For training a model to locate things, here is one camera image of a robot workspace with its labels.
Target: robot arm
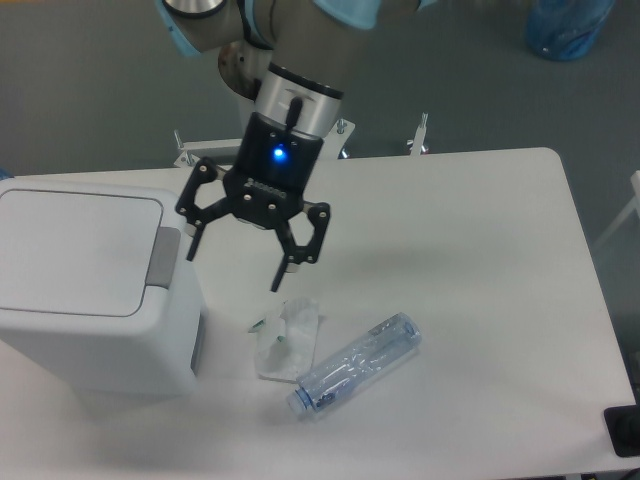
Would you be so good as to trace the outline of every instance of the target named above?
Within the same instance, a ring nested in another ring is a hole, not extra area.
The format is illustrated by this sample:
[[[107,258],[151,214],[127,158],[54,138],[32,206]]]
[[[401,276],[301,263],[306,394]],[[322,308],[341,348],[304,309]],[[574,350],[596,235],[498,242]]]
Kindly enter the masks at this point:
[[[232,168],[225,171],[203,158],[176,206],[196,228],[189,259],[206,225],[231,213],[275,230],[284,256],[272,291],[285,272],[318,260],[330,207],[307,202],[303,194],[336,121],[352,63],[379,18],[412,13],[432,1],[157,0],[181,51],[197,54],[241,40],[247,52],[263,59],[245,66],[255,112]],[[199,208],[198,188],[217,179],[225,198]],[[289,225],[300,212],[314,226],[305,246],[295,243]]]

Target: white table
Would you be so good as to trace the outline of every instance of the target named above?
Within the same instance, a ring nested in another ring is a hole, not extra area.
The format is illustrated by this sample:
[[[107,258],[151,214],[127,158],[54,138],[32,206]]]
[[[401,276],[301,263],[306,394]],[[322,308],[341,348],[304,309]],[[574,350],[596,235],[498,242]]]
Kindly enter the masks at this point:
[[[47,178],[179,192],[188,174]],[[203,201],[220,195],[210,186]],[[231,217],[208,228],[196,266],[211,315],[192,396],[74,392],[0,344],[0,477],[465,480],[640,466],[606,433],[602,411],[633,395],[555,153],[325,161],[306,196],[332,206],[325,247],[278,294],[273,232]],[[292,385],[256,378],[246,333],[300,295],[324,317],[316,359],[398,311],[426,341],[300,422],[284,400]]]

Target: plastic water bottle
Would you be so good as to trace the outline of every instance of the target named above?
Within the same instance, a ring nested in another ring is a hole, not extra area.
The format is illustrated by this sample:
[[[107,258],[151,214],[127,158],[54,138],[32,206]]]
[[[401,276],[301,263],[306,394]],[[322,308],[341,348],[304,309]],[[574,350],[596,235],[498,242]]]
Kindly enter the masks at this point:
[[[421,339],[415,323],[398,313],[298,377],[300,388],[287,402],[298,415],[309,407],[319,412],[416,348]]]
[[[573,60],[585,55],[600,33],[615,0],[537,0],[526,40],[539,55]]]

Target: bottle cap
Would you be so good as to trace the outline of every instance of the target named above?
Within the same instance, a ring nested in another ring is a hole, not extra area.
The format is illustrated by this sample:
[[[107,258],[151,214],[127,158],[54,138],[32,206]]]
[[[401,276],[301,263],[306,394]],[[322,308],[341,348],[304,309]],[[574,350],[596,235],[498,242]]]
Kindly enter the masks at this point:
[[[300,398],[300,395],[298,395],[298,392],[291,392],[287,395],[287,403],[296,415],[302,415],[307,410],[307,407]]]

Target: crumpled plastic bag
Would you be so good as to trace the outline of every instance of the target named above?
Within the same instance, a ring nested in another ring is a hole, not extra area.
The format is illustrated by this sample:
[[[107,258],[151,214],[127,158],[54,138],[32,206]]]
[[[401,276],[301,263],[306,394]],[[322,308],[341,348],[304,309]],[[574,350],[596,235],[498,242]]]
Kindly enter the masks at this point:
[[[308,372],[318,336],[318,303],[296,298],[267,312],[250,333],[258,341],[253,357],[256,373],[268,380],[295,382]]]

